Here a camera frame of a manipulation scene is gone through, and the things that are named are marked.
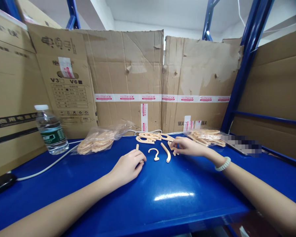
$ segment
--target blue shelf surface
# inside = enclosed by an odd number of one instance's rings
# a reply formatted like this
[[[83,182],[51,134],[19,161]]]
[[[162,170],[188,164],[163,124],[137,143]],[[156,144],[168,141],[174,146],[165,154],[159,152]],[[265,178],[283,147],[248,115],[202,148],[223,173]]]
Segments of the blue shelf surface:
[[[135,137],[122,137],[108,151],[68,155],[45,173],[17,182],[0,194],[0,230],[107,174],[136,144]],[[148,153],[152,147],[160,152],[157,162]],[[204,157],[172,155],[166,163],[160,141],[140,143],[139,149],[147,162],[137,179],[96,203],[63,236],[173,236],[237,222],[254,210]],[[296,202],[296,166],[264,153],[253,158],[229,147],[213,149]],[[37,173],[60,156],[45,152],[12,173]]]

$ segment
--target white ceiling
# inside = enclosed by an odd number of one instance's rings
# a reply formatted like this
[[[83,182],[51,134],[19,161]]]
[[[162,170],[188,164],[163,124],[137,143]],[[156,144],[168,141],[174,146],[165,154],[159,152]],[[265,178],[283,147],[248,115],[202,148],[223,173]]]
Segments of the white ceiling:
[[[106,0],[114,20],[202,30],[208,0]],[[253,0],[240,0],[241,16]],[[221,0],[214,8],[212,32],[223,32],[240,21],[237,0]]]

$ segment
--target white bracelet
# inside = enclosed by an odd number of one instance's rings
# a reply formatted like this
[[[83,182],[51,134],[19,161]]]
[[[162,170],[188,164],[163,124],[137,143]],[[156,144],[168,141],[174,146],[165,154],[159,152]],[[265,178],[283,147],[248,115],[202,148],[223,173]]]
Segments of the white bracelet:
[[[215,170],[217,170],[217,171],[223,171],[224,169],[226,169],[228,167],[228,165],[231,162],[231,159],[228,156],[226,156],[225,158],[227,158],[226,162],[221,167],[219,167],[219,168],[215,167]]]

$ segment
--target water bottle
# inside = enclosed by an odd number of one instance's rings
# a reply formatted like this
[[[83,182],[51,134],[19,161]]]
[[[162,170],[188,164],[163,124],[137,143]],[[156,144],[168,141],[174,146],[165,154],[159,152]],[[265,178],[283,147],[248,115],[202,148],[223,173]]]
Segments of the water bottle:
[[[58,118],[49,110],[48,105],[35,105],[37,128],[50,154],[58,155],[69,149]]]

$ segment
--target bottle cap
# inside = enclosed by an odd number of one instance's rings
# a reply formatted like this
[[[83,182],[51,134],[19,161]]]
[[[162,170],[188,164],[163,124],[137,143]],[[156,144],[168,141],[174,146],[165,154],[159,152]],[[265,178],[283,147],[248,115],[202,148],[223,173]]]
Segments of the bottle cap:
[[[34,108],[39,111],[39,110],[47,110],[48,105],[34,105]]]

